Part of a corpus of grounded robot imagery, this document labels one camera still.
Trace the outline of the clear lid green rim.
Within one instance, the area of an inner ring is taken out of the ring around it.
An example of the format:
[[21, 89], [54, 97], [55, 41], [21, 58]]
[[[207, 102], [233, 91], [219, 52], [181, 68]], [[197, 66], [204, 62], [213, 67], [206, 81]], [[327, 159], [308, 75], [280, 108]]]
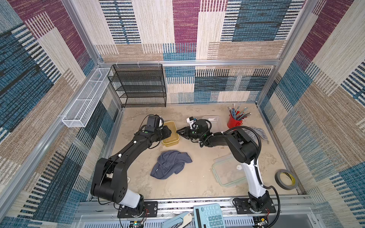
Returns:
[[212, 171], [222, 187], [232, 187], [247, 181], [241, 163], [232, 154], [215, 159]]

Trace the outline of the yellow lunch box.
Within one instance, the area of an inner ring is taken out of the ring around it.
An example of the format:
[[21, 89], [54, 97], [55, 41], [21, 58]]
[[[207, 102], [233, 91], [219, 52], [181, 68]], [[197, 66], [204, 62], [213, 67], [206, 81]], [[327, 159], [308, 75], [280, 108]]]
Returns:
[[180, 136], [176, 132], [177, 128], [176, 128], [175, 122], [167, 121], [164, 125], [167, 126], [169, 128], [169, 130], [171, 130], [171, 135], [170, 135], [170, 137], [162, 140], [163, 145], [166, 147], [177, 145], [179, 143]]

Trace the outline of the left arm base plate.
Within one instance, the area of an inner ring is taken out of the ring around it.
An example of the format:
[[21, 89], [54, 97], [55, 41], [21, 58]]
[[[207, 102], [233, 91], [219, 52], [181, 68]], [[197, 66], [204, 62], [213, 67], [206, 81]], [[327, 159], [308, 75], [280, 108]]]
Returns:
[[155, 218], [157, 217], [158, 201], [144, 201], [143, 204], [139, 203], [136, 208], [120, 205], [118, 209], [117, 217], [119, 219], [128, 218]]

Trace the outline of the grey striped cloth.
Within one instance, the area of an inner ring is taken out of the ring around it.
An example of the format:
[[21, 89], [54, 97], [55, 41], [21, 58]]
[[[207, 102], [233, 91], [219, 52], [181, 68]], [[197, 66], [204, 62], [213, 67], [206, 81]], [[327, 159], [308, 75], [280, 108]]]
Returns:
[[269, 143], [269, 139], [262, 128], [252, 127], [252, 129], [257, 133], [257, 135], [267, 143]]

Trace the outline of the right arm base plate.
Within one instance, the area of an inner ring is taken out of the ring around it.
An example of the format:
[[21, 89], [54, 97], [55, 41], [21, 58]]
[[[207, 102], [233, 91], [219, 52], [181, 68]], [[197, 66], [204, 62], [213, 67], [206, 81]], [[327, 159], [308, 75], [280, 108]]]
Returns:
[[272, 199], [266, 202], [256, 201], [250, 198], [234, 198], [232, 203], [237, 214], [274, 214], [277, 212]]

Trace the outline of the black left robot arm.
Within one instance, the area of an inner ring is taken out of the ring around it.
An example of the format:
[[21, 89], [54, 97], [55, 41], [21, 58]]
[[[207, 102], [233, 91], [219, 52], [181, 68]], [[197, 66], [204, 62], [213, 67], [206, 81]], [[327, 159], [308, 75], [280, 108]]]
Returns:
[[148, 115], [147, 123], [139, 128], [123, 149], [107, 159], [98, 160], [91, 184], [91, 195], [118, 204], [121, 213], [141, 216], [146, 212], [144, 197], [128, 188], [128, 168], [154, 142], [170, 137], [171, 133], [164, 125], [162, 117]]

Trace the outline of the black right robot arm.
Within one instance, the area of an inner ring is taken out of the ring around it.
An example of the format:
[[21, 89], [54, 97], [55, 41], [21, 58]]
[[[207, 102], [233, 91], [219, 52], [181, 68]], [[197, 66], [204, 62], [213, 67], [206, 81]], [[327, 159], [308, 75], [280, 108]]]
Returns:
[[258, 166], [261, 140], [256, 131], [247, 126], [236, 126], [224, 132], [211, 132], [212, 123], [206, 119], [193, 119], [190, 126], [176, 131], [181, 137], [203, 147], [228, 146], [241, 164], [249, 185], [248, 198], [234, 198], [238, 213], [248, 212], [280, 214], [279, 195], [273, 186], [263, 184]]

